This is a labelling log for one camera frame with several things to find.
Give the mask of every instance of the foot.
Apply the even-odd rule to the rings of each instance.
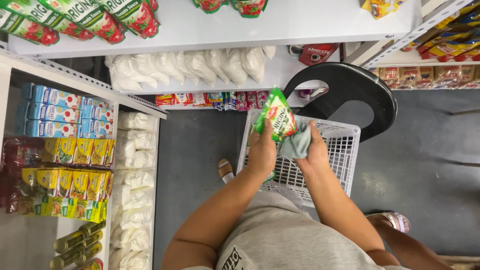
[[[218,174],[220,174],[220,177],[225,183],[233,179],[233,169],[230,161],[222,159],[218,162]]]
[[[394,212],[382,212],[371,215],[366,215],[368,221],[376,227],[387,225],[403,233],[410,230],[410,222],[403,215]]]

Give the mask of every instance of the concrete floor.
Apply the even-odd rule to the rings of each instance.
[[[360,144],[351,190],[364,212],[390,209],[405,215],[409,235],[437,254],[480,256],[480,108],[478,90],[395,91],[398,115],[381,135]],[[351,101],[330,120],[365,127],[366,104]],[[246,113],[173,111],[160,126],[154,269],[178,227],[223,182],[217,162],[236,170]],[[309,209],[317,219],[314,209]]]

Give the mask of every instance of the tan sandal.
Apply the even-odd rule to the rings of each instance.
[[[218,174],[220,174],[220,177],[225,183],[233,179],[233,169],[230,161],[222,159],[218,162]]]
[[[407,233],[410,230],[410,222],[408,221],[408,219],[397,212],[374,213],[374,214],[365,215],[365,217],[369,217],[373,215],[382,215],[386,217],[388,221],[390,221],[394,229],[399,230],[403,233]]]

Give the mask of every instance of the chair backrest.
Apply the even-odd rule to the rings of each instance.
[[[372,108],[373,121],[362,128],[360,142],[379,135],[395,121],[396,99],[388,86],[366,69],[336,62],[307,67],[287,84],[283,92],[285,97],[288,98],[298,85],[311,80],[326,82],[328,92],[301,108],[298,115],[327,120],[345,102],[363,101]]]

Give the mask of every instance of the grey shirt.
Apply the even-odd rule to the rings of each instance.
[[[273,192],[255,195],[218,250],[215,269],[407,270],[377,266],[348,238],[314,221],[307,212]]]

